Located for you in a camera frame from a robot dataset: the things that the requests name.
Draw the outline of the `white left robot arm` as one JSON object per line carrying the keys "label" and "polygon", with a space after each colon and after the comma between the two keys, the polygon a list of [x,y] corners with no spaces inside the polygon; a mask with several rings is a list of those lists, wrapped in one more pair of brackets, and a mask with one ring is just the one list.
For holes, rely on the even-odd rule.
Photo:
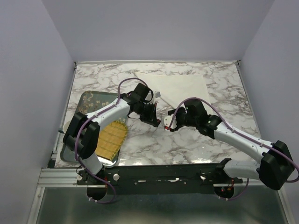
{"label": "white left robot arm", "polygon": [[138,83],[133,91],[119,93],[118,97],[103,108],[83,114],[77,112],[72,117],[63,143],[89,172],[87,178],[93,184],[103,181],[103,164],[96,155],[100,132],[119,118],[131,113],[139,115],[139,120],[153,127],[158,127],[161,120],[157,118],[156,95],[147,85]]}

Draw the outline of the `cream cloth napkin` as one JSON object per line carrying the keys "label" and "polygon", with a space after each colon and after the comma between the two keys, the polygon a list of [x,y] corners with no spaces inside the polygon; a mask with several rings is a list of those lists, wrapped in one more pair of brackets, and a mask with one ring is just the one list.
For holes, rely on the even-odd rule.
{"label": "cream cloth napkin", "polygon": [[161,99],[176,108],[187,98],[197,97],[210,103],[207,85],[203,75],[154,75],[136,72],[153,91],[161,94]]}

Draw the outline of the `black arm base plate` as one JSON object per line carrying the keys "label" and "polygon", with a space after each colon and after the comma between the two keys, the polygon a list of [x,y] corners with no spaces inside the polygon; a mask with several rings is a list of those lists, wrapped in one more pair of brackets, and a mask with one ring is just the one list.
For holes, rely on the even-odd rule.
{"label": "black arm base plate", "polygon": [[118,195],[151,194],[214,194],[221,186],[242,183],[231,178],[219,163],[116,166],[102,169],[96,177],[80,171],[78,185],[102,185],[101,179],[111,184],[107,193]]}

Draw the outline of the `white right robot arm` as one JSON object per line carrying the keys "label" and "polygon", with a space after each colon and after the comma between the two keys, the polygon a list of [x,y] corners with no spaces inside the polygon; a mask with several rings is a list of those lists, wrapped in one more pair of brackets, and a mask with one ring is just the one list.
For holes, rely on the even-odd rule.
{"label": "white right robot arm", "polygon": [[187,98],[175,110],[162,117],[162,125],[171,132],[182,127],[194,127],[199,133],[211,139],[222,141],[242,151],[252,161],[228,159],[215,171],[215,178],[221,183],[231,178],[260,180],[265,186],[279,190],[289,180],[294,170],[298,170],[287,145],[282,141],[272,143],[254,137],[229,124],[207,101]]}

